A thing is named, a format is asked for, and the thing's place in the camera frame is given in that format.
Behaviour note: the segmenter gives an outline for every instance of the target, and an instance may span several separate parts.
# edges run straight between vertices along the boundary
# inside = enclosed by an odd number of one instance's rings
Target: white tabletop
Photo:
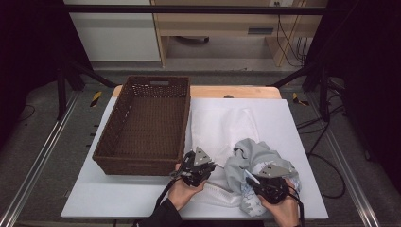
[[[105,175],[93,161],[96,144],[115,101],[116,97],[112,97],[103,114],[94,143],[61,213],[63,218],[146,218],[168,183],[168,177]],[[328,218],[286,100],[192,98],[192,108],[251,109],[260,141],[265,141],[283,159],[291,161],[300,174],[303,186],[300,198],[304,203],[305,218]],[[252,219],[238,207],[226,208],[195,201],[189,202],[180,213],[183,219]],[[271,214],[261,218],[271,218]]]

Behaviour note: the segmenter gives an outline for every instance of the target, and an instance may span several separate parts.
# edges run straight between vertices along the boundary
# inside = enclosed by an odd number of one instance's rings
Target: wall outlet
[[[291,7],[294,0],[270,0],[269,7]]]

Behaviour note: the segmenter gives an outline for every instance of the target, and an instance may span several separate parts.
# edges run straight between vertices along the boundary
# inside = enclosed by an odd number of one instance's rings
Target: black sleeve
[[[138,223],[139,227],[159,227],[168,226],[176,227],[181,224],[183,220],[180,214],[174,207],[173,203],[169,199],[160,204],[160,206],[153,211],[153,214],[149,218],[146,218]]]

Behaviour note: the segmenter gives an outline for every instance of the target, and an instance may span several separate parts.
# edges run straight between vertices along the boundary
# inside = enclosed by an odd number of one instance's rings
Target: gray cloth
[[[260,169],[257,170],[255,167],[262,163],[290,169],[291,174],[286,178],[289,178],[294,183],[295,189],[300,191],[299,175],[292,163],[282,159],[279,153],[276,150],[271,150],[265,142],[256,144],[252,139],[244,139],[236,143],[235,156],[227,160],[224,170],[230,188],[237,193],[242,193],[241,185],[246,183],[244,169],[256,174]]]

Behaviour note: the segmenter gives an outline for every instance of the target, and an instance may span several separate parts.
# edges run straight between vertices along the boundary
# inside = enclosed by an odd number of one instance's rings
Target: wicker basket
[[[166,176],[183,158],[189,77],[130,76],[93,159],[106,174]]]

